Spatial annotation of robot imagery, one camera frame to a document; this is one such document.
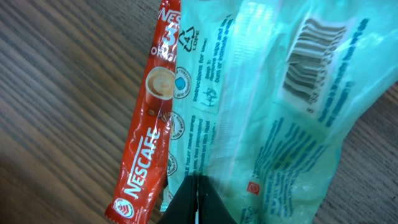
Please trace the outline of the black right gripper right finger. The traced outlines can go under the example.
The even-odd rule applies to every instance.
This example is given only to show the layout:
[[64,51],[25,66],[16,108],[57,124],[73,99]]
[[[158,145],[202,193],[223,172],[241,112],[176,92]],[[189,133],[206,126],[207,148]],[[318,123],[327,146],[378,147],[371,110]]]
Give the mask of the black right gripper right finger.
[[198,177],[198,223],[236,224],[207,176]]

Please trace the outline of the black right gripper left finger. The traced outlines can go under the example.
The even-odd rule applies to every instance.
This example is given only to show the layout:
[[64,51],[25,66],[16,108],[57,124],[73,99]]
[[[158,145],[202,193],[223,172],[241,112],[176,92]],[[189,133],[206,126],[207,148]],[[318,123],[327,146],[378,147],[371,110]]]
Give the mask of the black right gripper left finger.
[[197,178],[186,176],[158,224],[195,224]]

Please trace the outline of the red snack wrapper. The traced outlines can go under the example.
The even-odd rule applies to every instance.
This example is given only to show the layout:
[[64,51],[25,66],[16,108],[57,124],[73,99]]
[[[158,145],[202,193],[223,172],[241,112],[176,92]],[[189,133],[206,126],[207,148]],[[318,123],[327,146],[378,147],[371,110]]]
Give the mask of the red snack wrapper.
[[104,213],[115,223],[148,223],[165,182],[180,3],[162,0],[159,7],[113,201]]

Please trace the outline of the pale teal snack packet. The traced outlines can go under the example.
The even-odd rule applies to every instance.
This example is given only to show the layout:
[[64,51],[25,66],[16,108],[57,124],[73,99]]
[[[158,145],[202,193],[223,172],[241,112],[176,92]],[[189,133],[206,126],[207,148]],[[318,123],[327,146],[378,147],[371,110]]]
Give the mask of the pale teal snack packet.
[[311,223],[356,120],[397,81],[394,0],[182,1],[167,186],[236,223]]

